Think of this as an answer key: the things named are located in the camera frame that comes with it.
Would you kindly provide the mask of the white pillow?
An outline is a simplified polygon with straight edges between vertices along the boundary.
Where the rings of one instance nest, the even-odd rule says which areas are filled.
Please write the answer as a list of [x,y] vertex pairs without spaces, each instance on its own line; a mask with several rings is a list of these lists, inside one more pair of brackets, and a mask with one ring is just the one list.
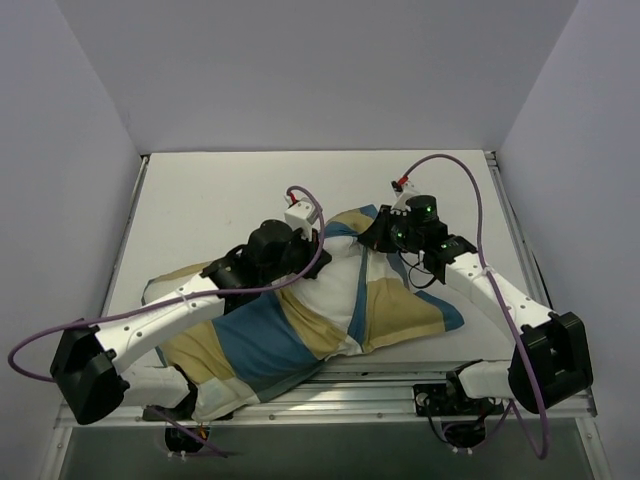
[[324,249],[332,256],[315,279],[292,286],[294,297],[315,314],[346,332],[351,323],[358,292],[363,247],[354,237],[327,239]]

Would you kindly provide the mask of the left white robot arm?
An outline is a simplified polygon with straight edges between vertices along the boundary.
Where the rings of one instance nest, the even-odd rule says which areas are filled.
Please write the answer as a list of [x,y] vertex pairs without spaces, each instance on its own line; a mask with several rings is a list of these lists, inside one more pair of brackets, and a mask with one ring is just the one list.
[[181,366],[137,361],[183,331],[229,315],[269,292],[314,278],[331,256],[325,229],[266,220],[246,243],[138,310],[66,328],[50,366],[76,422],[91,425],[125,405],[194,417],[202,395]]

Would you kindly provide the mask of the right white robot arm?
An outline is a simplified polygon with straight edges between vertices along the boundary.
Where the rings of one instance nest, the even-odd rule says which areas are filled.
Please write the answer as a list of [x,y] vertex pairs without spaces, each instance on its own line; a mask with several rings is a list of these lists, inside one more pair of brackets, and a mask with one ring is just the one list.
[[416,255],[435,280],[508,327],[515,341],[511,360],[474,361],[448,373],[444,400],[453,411],[464,413],[480,399],[495,398],[538,414],[592,386],[582,320],[554,312],[498,274],[478,243],[449,232],[435,197],[414,195],[381,206],[358,240],[372,251]]

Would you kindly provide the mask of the checked blue beige pillowcase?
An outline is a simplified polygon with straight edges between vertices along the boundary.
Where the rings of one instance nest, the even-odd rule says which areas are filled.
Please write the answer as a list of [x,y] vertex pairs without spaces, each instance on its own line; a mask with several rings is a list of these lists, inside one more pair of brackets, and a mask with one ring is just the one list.
[[[357,241],[377,213],[366,205],[337,214],[326,224],[325,241],[339,236]],[[398,254],[362,247],[355,310],[346,332],[302,305],[293,283],[157,347],[161,362],[183,367],[197,387],[192,420],[204,423],[268,402],[309,379],[332,357],[369,354],[464,326],[453,305],[410,290]]]

